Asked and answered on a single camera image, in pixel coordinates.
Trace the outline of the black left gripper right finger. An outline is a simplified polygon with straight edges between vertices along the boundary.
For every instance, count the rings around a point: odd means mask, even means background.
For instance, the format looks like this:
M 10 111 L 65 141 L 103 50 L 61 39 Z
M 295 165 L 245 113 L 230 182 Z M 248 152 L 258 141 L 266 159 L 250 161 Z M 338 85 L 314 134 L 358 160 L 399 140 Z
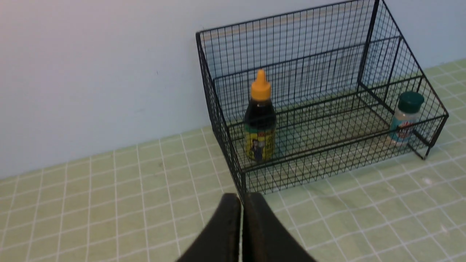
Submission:
M 243 262 L 316 261 L 286 230 L 262 194 L 248 193 L 243 207 Z

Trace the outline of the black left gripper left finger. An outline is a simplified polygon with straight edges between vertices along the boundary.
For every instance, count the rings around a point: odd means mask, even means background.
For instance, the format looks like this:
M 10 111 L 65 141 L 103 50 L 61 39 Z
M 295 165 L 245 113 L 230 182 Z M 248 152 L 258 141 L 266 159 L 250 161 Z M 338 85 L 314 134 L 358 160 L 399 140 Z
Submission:
M 242 204 L 234 193 L 220 199 L 214 214 L 178 262 L 237 262 Z

